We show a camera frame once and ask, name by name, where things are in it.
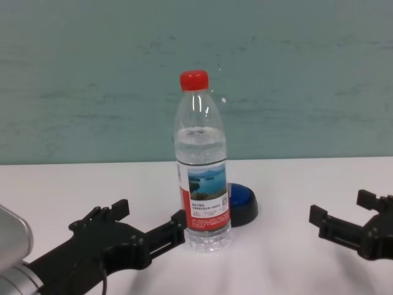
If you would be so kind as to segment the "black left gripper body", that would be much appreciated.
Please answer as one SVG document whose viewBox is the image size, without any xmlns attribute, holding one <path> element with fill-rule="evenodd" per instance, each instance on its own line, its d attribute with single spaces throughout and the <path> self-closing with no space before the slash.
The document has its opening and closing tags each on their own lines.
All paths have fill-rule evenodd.
<svg viewBox="0 0 393 295">
<path fill-rule="evenodd" d="M 144 233 L 121 222 L 100 223 L 28 264 L 41 280 L 39 294 L 86 294 L 111 274 L 151 265 Z"/>
</svg>

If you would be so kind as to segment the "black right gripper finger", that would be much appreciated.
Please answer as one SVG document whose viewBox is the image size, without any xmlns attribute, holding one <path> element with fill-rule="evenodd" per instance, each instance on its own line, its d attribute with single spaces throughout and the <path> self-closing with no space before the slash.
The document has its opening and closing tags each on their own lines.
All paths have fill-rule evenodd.
<svg viewBox="0 0 393 295">
<path fill-rule="evenodd" d="M 356 204 L 366 210 L 385 213 L 392 211 L 392 195 L 377 197 L 376 194 L 361 189 L 357 193 Z"/>
<path fill-rule="evenodd" d="M 319 229 L 318 236 L 341 246 L 366 246 L 363 227 L 335 218 L 317 205 L 309 209 L 309 222 Z"/>
</svg>

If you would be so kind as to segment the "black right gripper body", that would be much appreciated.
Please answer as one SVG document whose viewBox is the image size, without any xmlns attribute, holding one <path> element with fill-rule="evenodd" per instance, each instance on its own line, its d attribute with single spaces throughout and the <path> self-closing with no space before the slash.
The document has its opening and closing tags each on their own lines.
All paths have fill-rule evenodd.
<svg viewBox="0 0 393 295">
<path fill-rule="evenodd" d="M 366 260 L 392 260 L 392 213 L 380 213 L 362 229 L 358 255 Z"/>
</svg>

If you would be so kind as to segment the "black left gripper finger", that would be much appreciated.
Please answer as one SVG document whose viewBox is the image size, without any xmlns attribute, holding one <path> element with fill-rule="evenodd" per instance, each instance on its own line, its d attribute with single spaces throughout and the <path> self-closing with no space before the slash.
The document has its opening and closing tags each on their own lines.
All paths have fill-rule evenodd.
<svg viewBox="0 0 393 295">
<path fill-rule="evenodd" d="M 82 219 L 72 222 L 68 229 L 71 231 L 80 231 L 82 229 L 87 229 L 94 224 L 100 224 L 103 222 L 116 222 L 121 221 L 123 218 L 130 214 L 130 208 L 128 200 L 121 199 L 118 202 L 112 204 L 109 207 L 100 206 L 94 207 L 86 216 Z"/>
<path fill-rule="evenodd" d="M 151 259 L 163 255 L 169 250 L 185 243 L 184 231 L 187 228 L 187 218 L 184 210 L 172 215 L 171 220 L 160 225 L 144 235 Z"/>
</svg>

